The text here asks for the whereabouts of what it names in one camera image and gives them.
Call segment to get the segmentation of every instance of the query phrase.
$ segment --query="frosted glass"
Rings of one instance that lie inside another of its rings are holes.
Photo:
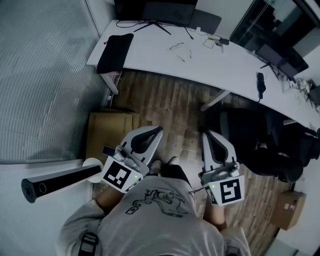
[[[106,90],[84,0],[0,0],[0,163],[79,158]]]

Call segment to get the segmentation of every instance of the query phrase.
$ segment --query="computer monitor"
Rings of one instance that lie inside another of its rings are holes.
[[[293,81],[295,75],[309,68],[304,59],[292,47],[264,44],[255,54],[274,65]]]
[[[120,21],[189,25],[198,0],[114,0]]]

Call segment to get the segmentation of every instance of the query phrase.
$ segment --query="desk leg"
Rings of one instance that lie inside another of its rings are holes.
[[[230,93],[230,91],[228,90],[221,90],[219,91],[219,93],[216,95],[216,97],[211,100],[208,101],[207,103],[205,103],[202,107],[201,107],[201,111],[206,111],[208,108],[210,108],[211,106],[213,106],[214,104],[216,104],[217,102],[221,101],[224,97],[226,97],[228,94]]]
[[[105,83],[109,86],[111,92],[113,92],[113,94],[117,95],[119,93],[117,87],[115,86],[114,82],[112,81],[110,75],[107,74],[100,74],[101,77],[103,78],[103,80],[105,81]]]
[[[283,121],[283,125],[287,126],[287,125],[295,124],[296,122],[297,121],[294,121],[292,119],[288,119],[288,120]]]

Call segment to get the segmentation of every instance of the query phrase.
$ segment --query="sneaker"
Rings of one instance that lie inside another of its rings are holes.
[[[176,156],[171,157],[171,159],[169,160],[169,162],[167,163],[168,166],[172,166],[172,165],[179,165],[179,158]]]
[[[160,160],[155,160],[152,165],[150,166],[149,169],[149,174],[154,175],[154,174],[159,174],[161,170],[161,161]]]

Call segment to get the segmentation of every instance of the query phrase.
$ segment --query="floor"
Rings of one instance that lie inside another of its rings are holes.
[[[112,107],[127,108],[140,114],[140,126],[162,126],[164,134],[158,156],[168,161],[179,157],[180,165],[194,189],[201,188],[198,173],[203,167],[199,128],[202,104],[211,99],[218,88],[201,83],[144,71],[124,70],[118,82],[119,94]],[[233,107],[250,108],[254,102],[230,94],[223,100]],[[244,165],[245,200],[226,208],[227,223],[242,227],[252,255],[264,255],[277,228],[269,223],[275,200],[289,185],[273,177],[258,176]],[[197,215],[202,216],[206,194],[195,194]]]

